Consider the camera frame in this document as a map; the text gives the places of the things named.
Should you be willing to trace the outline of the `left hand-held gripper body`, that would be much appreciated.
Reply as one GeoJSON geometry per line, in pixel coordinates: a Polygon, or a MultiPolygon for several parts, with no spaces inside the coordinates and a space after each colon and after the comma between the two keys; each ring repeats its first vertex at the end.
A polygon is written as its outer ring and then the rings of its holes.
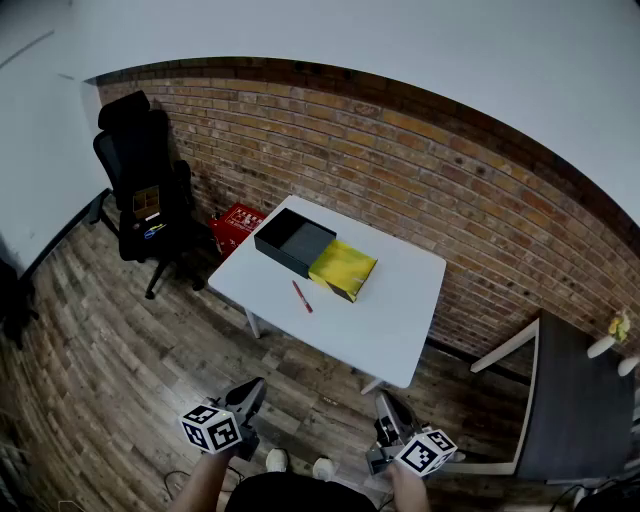
{"type": "Polygon", "coordinates": [[[259,445],[259,437],[250,422],[266,396],[266,381],[256,377],[224,392],[221,397],[207,398],[180,418],[187,441],[209,454],[229,449],[250,461],[259,445]]]}

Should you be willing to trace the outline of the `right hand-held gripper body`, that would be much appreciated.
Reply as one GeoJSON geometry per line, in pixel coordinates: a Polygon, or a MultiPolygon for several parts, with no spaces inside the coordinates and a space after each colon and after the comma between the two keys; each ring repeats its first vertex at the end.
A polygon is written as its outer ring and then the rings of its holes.
{"type": "Polygon", "coordinates": [[[383,472],[392,462],[417,476],[437,471],[458,447],[441,429],[421,424],[414,412],[387,390],[375,397],[376,440],[366,452],[372,475],[383,472]]]}

